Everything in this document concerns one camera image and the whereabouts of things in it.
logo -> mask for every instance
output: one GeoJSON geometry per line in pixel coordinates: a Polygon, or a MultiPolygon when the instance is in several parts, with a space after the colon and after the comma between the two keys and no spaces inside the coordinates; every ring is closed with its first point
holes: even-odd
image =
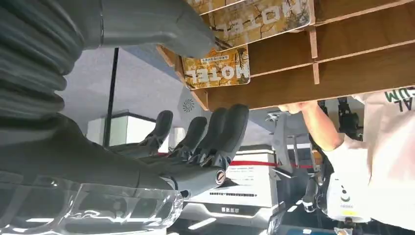
{"type": "Polygon", "coordinates": [[[226,175],[225,175],[224,170],[219,170],[216,173],[216,184],[217,185],[222,185],[223,182],[225,181],[225,179],[226,179],[226,175]]]}
{"type": "Polygon", "coordinates": [[[222,207],[222,212],[238,214],[239,213],[239,208],[222,207]]]}
{"type": "Polygon", "coordinates": [[[192,99],[186,99],[183,102],[183,111],[185,113],[190,113],[195,107],[194,101],[192,99]]]}

red stripe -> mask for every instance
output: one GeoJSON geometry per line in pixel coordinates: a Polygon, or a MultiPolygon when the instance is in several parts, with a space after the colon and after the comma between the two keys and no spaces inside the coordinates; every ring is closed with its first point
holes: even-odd
{"type": "MultiPolygon", "coordinates": [[[[266,165],[266,166],[276,166],[275,163],[269,163],[269,162],[258,162],[258,161],[232,161],[230,165],[266,165]]],[[[310,169],[313,168],[312,165],[299,165],[299,168],[301,169],[310,169]]]]}

label sticker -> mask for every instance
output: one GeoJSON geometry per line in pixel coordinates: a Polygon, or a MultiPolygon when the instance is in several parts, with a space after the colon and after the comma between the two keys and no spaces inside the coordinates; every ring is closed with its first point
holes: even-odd
{"type": "Polygon", "coordinates": [[[309,25],[310,6],[308,0],[245,0],[202,18],[216,50],[224,51],[309,25]]]}
{"type": "Polygon", "coordinates": [[[184,79],[189,89],[248,84],[248,46],[216,52],[202,59],[183,58],[184,79]]]}

black pole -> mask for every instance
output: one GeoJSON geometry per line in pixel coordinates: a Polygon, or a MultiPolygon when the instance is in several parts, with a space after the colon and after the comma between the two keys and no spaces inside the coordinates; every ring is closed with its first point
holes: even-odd
{"type": "Polygon", "coordinates": [[[118,64],[118,51],[119,51],[119,48],[116,47],[114,49],[113,72],[111,74],[110,98],[108,100],[108,111],[107,111],[107,117],[105,118],[105,125],[104,125],[104,140],[103,140],[104,147],[108,147],[110,145],[111,120],[113,119],[113,104],[114,104],[114,92],[115,92],[115,78],[116,78],[116,70],[117,70],[117,64],[118,64]]]}

wooden shelf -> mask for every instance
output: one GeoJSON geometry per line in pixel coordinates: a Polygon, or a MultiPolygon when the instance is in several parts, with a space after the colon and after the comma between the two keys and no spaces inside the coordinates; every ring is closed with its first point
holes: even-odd
{"type": "Polygon", "coordinates": [[[312,66],[307,66],[256,77],[244,86],[204,90],[210,110],[235,103],[259,109],[411,86],[415,83],[413,68],[415,44],[321,63],[319,85],[314,85],[312,66]]]}
{"type": "Polygon", "coordinates": [[[318,61],[325,62],[415,41],[415,4],[317,27],[318,61]]]}
{"type": "Polygon", "coordinates": [[[316,24],[328,24],[402,4],[412,0],[315,0],[316,24]]]}
{"type": "MultiPolygon", "coordinates": [[[[311,2],[315,24],[248,44],[250,84],[193,90],[201,106],[260,109],[415,85],[414,0],[311,2]]],[[[183,80],[181,59],[160,51],[183,80]]]]}
{"type": "Polygon", "coordinates": [[[251,77],[311,65],[308,33],[285,33],[248,44],[251,77]]]}

